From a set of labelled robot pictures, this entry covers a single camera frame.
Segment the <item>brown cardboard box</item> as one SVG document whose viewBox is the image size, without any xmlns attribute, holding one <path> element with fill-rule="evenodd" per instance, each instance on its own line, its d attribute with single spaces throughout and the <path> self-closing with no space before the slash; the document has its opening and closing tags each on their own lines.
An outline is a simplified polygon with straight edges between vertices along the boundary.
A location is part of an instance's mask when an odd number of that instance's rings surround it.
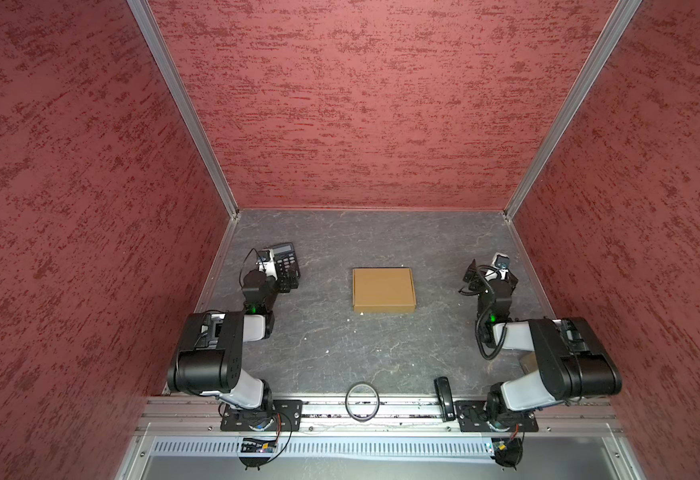
<svg viewBox="0 0 700 480">
<path fill-rule="evenodd" d="M 417 299 L 410 268 L 355 268 L 352 306 L 357 313 L 405 314 L 416 310 Z"/>
</svg>

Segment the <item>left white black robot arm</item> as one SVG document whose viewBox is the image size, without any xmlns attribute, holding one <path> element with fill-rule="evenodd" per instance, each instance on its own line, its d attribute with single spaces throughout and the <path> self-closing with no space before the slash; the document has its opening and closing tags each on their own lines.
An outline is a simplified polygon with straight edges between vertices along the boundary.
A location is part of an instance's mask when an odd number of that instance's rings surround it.
<svg viewBox="0 0 700 480">
<path fill-rule="evenodd" d="M 297 288 L 299 278 L 293 269 L 274 275 L 252 270 L 243 278 L 240 310 L 189 315 L 167 371 L 169 391 L 214 397 L 238 410 L 272 415 L 271 389 L 244 371 L 243 346 L 272 335 L 277 297 Z"/>
</svg>

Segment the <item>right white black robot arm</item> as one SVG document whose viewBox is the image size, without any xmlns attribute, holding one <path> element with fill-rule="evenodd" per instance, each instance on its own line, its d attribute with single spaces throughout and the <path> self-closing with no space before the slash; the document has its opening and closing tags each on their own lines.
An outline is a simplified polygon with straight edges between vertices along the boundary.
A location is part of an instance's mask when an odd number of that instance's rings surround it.
<svg viewBox="0 0 700 480">
<path fill-rule="evenodd" d="M 462 294 L 477 298 L 474 335 L 481 357 L 491 361 L 514 350 L 536 360 L 531 372 L 490 388 L 478 418 L 491 428 L 505 431 L 536 410 L 621 392 L 621 374 L 585 319 L 510 316 L 518 279 L 507 256 L 498 254 L 488 265 L 471 262 L 463 282 Z"/>
</svg>

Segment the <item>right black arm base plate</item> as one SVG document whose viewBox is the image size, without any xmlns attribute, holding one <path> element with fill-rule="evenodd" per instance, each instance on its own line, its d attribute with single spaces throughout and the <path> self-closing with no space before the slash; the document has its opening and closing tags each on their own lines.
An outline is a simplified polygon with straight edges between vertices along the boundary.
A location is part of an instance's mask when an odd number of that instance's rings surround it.
<svg viewBox="0 0 700 480">
<path fill-rule="evenodd" d="M 539 426 L 533 411 L 513 411 L 502 405 L 486 406 L 483 400 L 461 400 L 455 404 L 456 420 L 463 433 L 535 433 Z"/>
</svg>

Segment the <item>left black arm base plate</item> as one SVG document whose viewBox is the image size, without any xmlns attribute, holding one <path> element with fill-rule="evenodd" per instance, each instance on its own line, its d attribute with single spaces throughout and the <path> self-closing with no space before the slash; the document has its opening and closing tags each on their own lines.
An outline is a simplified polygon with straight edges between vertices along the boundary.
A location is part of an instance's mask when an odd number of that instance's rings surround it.
<svg viewBox="0 0 700 480">
<path fill-rule="evenodd" d="M 221 414 L 223 432 L 281 433 L 298 431 L 304 402 L 276 399 L 270 410 L 246 410 L 227 406 Z"/>
</svg>

